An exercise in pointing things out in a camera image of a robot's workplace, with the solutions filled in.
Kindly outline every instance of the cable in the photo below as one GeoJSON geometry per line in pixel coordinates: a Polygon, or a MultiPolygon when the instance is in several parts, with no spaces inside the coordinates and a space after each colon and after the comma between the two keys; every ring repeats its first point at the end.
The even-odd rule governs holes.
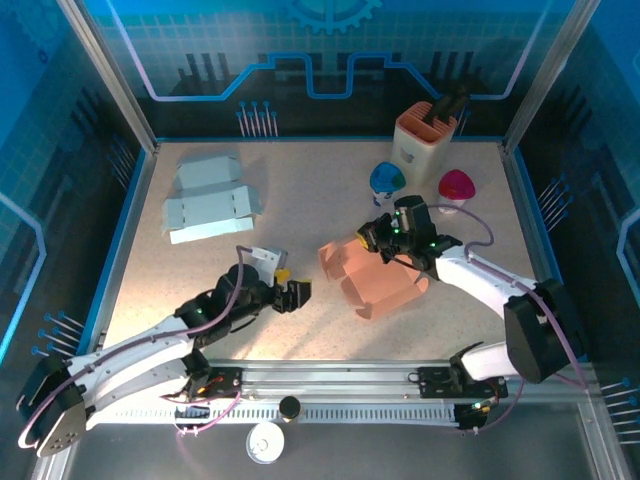
{"type": "Polygon", "coordinates": [[[143,345],[145,343],[155,342],[155,341],[163,339],[163,338],[173,337],[173,336],[177,336],[177,335],[193,335],[193,334],[201,333],[201,332],[203,332],[205,330],[208,330],[208,329],[214,327],[216,324],[221,322],[229,314],[229,312],[233,308],[233,305],[235,304],[235,302],[236,302],[236,300],[238,298],[238,295],[240,294],[240,287],[242,286],[242,280],[244,278],[244,261],[243,261],[243,258],[242,258],[242,252],[251,253],[251,249],[238,245],[238,246],[236,246],[236,252],[238,254],[238,278],[236,280],[236,284],[234,286],[233,292],[231,293],[231,297],[229,298],[229,302],[224,307],[224,310],[222,310],[222,312],[220,312],[220,315],[218,315],[216,318],[214,318],[210,322],[207,322],[207,323],[205,323],[203,325],[200,325],[199,327],[187,328],[187,329],[184,329],[184,330],[176,330],[176,331],[172,331],[172,332],[163,332],[163,333],[160,333],[158,335],[150,335],[148,337],[144,337],[144,338],[140,338],[140,339],[134,340],[131,343],[128,343],[126,345],[122,345],[120,347],[115,348],[114,350],[112,350],[112,351],[108,352],[107,354],[105,354],[103,357],[98,357],[98,359],[94,363],[90,363],[88,365],[85,365],[85,367],[82,368],[80,371],[78,371],[74,375],[70,376],[67,380],[65,380],[60,385],[58,385],[51,393],[49,393],[49,395],[47,395],[45,397],[45,399],[42,402],[40,402],[40,404],[38,405],[36,410],[33,412],[31,417],[27,421],[27,424],[25,425],[24,429],[20,433],[20,437],[18,438],[18,445],[20,446],[20,448],[37,448],[38,441],[35,441],[34,443],[31,443],[31,444],[27,444],[27,435],[31,431],[31,428],[33,428],[33,425],[38,421],[38,419],[40,418],[42,413],[46,410],[46,408],[49,405],[51,405],[53,403],[55,398],[64,389],[66,389],[67,387],[72,385],[74,382],[78,381],[80,378],[85,376],[87,373],[93,372],[96,367],[99,367],[100,365],[102,365],[107,360],[115,357],[116,355],[118,355],[120,353],[126,352],[127,350],[129,350],[131,348],[138,347],[138,346],[143,345]]]}
{"type": "Polygon", "coordinates": [[[256,315],[251,320],[249,320],[247,323],[243,323],[239,327],[236,327],[233,330],[229,330],[229,333],[238,333],[240,330],[244,330],[245,328],[247,328],[249,325],[251,325],[257,319],[258,319],[258,316],[256,315]]]}
{"type": "Polygon", "coordinates": [[[403,267],[407,267],[410,268],[412,270],[416,270],[418,272],[421,272],[422,270],[420,270],[419,268],[414,267],[413,265],[411,265],[408,262],[405,262],[404,260],[400,260],[399,258],[393,257],[391,260],[393,260],[396,263],[399,263],[400,265],[402,265],[403,267]]]}
{"type": "Polygon", "coordinates": [[[239,391],[239,388],[231,388],[229,390],[225,390],[224,392],[221,393],[216,393],[214,396],[210,397],[210,398],[203,398],[202,400],[195,400],[193,402],[181,402],[180,400],[174,400],[173,398],[169,397],[169,396],[163,396],[161,397],[163,400],[166,400],[167,402],[173,403],[176,406],[183,406],[183,407],[197,407],[200,405],[204,405],[205,403],[210,403],[213,402],[215,400],[219,400],[220,398],[225,398],[228,397],[229,395],[231,395],[232,393],[237,393],[239,391]]]}
{"type": "Polygon", "coordinates": [[[241,395],[242,395],[242,392],[238,391],[238,393],[236,394],[236,398],[234,398],[234,400],[229,404],[229,406],[215,419],[207,423],[204,427],[198,428],[194,426],[193,429],[191,430],[187,430],[186,428],[184,430],[180,430],[180,428],[178,428],[178,426],[176,425],[176,428],[178,428],[178,430],[182,432],[183,436],[186,435],[187,433],[193,433],[194,436],[197,436],[198,433],[204,432],[205,430],[209,430],[211,427],[216,426],[220,422],[220,420],[226,417],[229,414],[229,412],[233,410],[236,407],[236,405],[238,405],[238,403],[240,402],[241,395]]]}
{"type": "Polygon", "coordinates": [[[529,295],[535,302],[536,304],[538,304],[538,306],[540,307],[540,309],[544,312],[545,316],[547,317],[547,319],[549,320],[549,323],[551,324],[551,327],[553,328],[556,336],[558,337],[558,340],[560,340],[560,344],[562,345],[562,348],[564,349],[567,358],[569,359],[569,362],[571,363],[571,366],[573,367],[573,369],[576,372],[576,375],[578,376],[578,379],[580,380],[580,383],[575,383],[572,380],[569,380],[568,378],[564,377],[564,376],[560,376],[559,378],[564,381],[565,383],[569,383],[571,385],[574,385],[578,388],[581,388],[583,390],[585,390],[587,388],[587,382],[586,379],[584,377],[584,372],[582,371],[582,368],[580,367],[580,363],[578,362],[578,359],[575,356],[575,353],[573,353],[573,349],[571,348],[571,345],[569,344],[569,340],[567,339],[566,335],[564,334],[564,332],[562,331],[562,328],[560,327],[560,324],[558,323],[558,320],[556,319],[555,315],[553,314],[553,312],[549,309],[549,307],[547,306],[547,304],[544,302],[544,300],[542,298],[540,298],[540,296],[535,293],[533,290],[531,290],[529,287],[527,287],[526,285],[524,285],[522,282],[516,280],[515,278],[511,277],[510,275],[507,275],[489,265],[487,265],[484,262],[480,262],[479,260],[476,260],[475,258],[471,257],[471,247],[474,246],[481,246],[481,247],[489,247],[491,245],[494,244],[495,242],[495,237],[493,235],[493,231],[491,230],[491,227],[489,227],[489,225],[487,224],[487,222],[485,222],[484,220],[482,220],[480,217],[478,217],[475,213],[472,213],[462,207],[458,207],[457,205],[447,205],[447,204],[435,204],[435,205],[429,205],[429,208],[438,208],[438,207],[443,207],[443,208],[453,208],[455,210],[458,210],[468,216],[470,216],[471,218],[475,219],[476,221],[478,221],[487,231],[487,233],[489,234],[489,240],[486,242],[483,241],[473,241],[473,242],[469,242],[465,248],[464,248],[464,255],[467,258],[467,261],[469,263],[471,263],[472,265],[477,266],[478,268],[484,270],[485,272],[493,275],[494,277],[497,277],[507,283],[513,284],[516,288],[518,288],[519,290],[521,290],[523,293],[526,293],[527,295],[529,295]]]}
{"type": "MultiPolygon", "coordinates": [[[[573,367],[574,371],[576,372],[576,375],[578,376],[579,379],[579,383],[573,382],[572,380],[568,379],[567,377],[563,376],[563,375],[559,375],[559,374],[555,374],[555,376],[557,378],[559,378],[561,381],[578,387],[582,390],[586,390],[587,389],[587,382],[586,379],[584,377],[584,372],[582,371],[582,368],[580,367],[580,364],[578,362],[578,359],[575,356],[575,353],[573,353],[573,349],[571,348],[571,345],[569,344],[569,340],[567,339],[566,335],[564,334],[564,332],[562,331],[562,328],[560,327],[560,324],[558,323],[558,320],[556,319],[555,315],[553,314],[553,312],[549,309],[549,307],[547,306],[547,304],[544,302],[544,300],[542,298],[540,298],[540,296],[535,293],[533,290],[531,290],[529,287],[527,287],[526,285],[524,285],[522,282],[516,280],[515,278],[511,277],[510,275],[507,275],[493,267],[491,267],[490,265],[487,265],[484,262],[481,262],[479,260],[476,260],[475,258],[473,258],[471,256],[471,248],[472,247],[490,247],[491,245],[493,245],[495,243],[495,236],[493,234],[493,230],[491,230],[491,227],[489,226],[489,224],[487,222],[485,222],[482,218],[480,218],[478,215],[476,215],[475,213],[470,212],[469,210],[459,207],[457,205],[448,205],[448,204],[433,204],[433,205],[428,205],[428,208],[453,208],[454,210],[458,210],[459,212],[464,213],[465,215],[473,218],[474,220],[476,220],[478,223],[480,223],[480,225],[482,225],[484,227],[484,229],[487,231],[487,233],[489,234],[489,240],[487,241],[481,241],[481,240],[476,240],[476,241],[472,241],[469,242],[465,245],[464,247],[464,256],[467,259],[467,261],[469,263],[471,263],[472,265],[475,265],[476,267],[484,270],[485,272],[493,275],[496,278],[499,278],[509,284],[514,285],[516,288],[518,288],[520,291],[522,291],[523,293],[529,295],[538,305],[538,307],[540,307],[540,309],[544,312],[544,314],[546,315],[547,319],[549,320],[549,323],[551,324],[551,327],[553,328],[556,336],[558,337],[558,340],[560,340],[560,344],[562,345],[562,348],[565,351],[565,354],[567,355],[567,358],[569,359],[569,362],[571,363],[571,366],[573,367]]],[[[502,415],[500,415],[497,419],[495,419],[493,422],[491,422],[489,425],[485,425],[484,427],[480,428],[480,429],[474,429],[474,430],[466,430],[467,432],[474,432],[476,435],[478,434],[478,432],[482,431],[485,432],[487,430],[490,430],[494,427],[496,427],[497,425],[499,425],[500,423],[502,423],[513,411],[513,409],[515,408],[515,406],[517,405],[518,401],[520,400],[520,397],[522,396],[522,390],[524,388],[524,379],[520,378],[520,385],[518,387],[518,390],[516,392],[516,395],[513,399],[513,402],[511,402],[511,405],[509,405],[509,407],[502,413],[502,415]]]]}

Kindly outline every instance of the speckled table surface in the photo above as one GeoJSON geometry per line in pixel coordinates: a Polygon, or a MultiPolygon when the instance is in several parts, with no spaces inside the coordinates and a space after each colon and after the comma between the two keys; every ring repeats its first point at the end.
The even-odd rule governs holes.
{"type": "MultiPolygon", "coordinates": [[[[158,323],[176,307],[215,286],[236,263],[235,245],[277,246],[289,252],[293,276],[311,278],[313,297],[286,315],[265,310],[250,328],[209,347],[210,358],[303,360],[440,359],[473,342],[499,341],[504,325],[489,308],[455,287],[432,281],[417,300],[383,318],[359,319],[338,283],[320,270],[317,251],[352,235],[375,218],[369,174],[388,159],[390,142],[282,142],[163,144],[144,204],[105,346],[158,323]],[[187,151],[237,149],[242,180],[260,191],[264,214],[250,232],[171,245],[162,234],[162,204],[175,165],[187,151]]],[[[494,143],[453,143],[445,170],[460,168],[477,195],[465,205],[492,227],[496,243],[480,255],[516,274],[533,276],[531,263],[494,143]]],[[[437,180],[419,193],[437,200],[437,180]]],[[[461,213],[432,212],[440,233],[463,242],[486,238],[461,213]]]]}

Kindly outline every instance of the white plastic container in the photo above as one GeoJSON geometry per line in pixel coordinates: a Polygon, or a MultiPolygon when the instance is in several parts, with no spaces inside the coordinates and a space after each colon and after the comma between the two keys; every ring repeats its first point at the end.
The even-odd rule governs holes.
{"type": "Polygon", "coordinates": [[[275,423],[259,423],[247,435],[247,454],[256,463],[273,463],[280,458],[283,450],[284,433],[275,423]]]}
{"type": "Polygon", "coordinates": [[[411,186],[423,186],[440,172],[457,127],[453,117],[449,124],[438,119],[433,125],[425,124],[422,118],[430,110],[430,103],[418,102],[396,120],[391,163],[402,170],[411,186]]]}

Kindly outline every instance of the yellow object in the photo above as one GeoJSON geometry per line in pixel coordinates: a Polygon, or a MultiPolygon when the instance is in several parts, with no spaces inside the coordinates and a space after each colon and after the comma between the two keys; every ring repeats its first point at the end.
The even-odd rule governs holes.
{"type": "Polygon", "coordinates": [[[367,250],[369,250],[369,244],[367,243],[367,241],[365,240],[365,238],[360,235],[359,233],[356,233],[356,238],[360,241],[360,244],[366,248],[367,250]]]}
{"type": "Polygon", "coordinates": [[[276,270],[276,281],[280,285],[284,285],[284,282],[289,280],[290,276],[291,276],[291,270],[289,270],[288,268],[283,268],[283,269],[280,269],[280,270],[276,270]]]}

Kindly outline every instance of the pink cup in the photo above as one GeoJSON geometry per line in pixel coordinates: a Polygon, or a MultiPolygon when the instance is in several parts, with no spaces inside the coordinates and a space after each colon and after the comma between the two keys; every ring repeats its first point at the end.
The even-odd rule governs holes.
{"type": "MultiPolygon", "coordinates": [[[[476,187],[469,176],[462,170],[451,170],[442,177],[438,184],[441,204],[462,207],[467,200],[476,194],[476,187]]],[[[439,207],[442,213],[455,213],[453,208],[439,207]]]]}

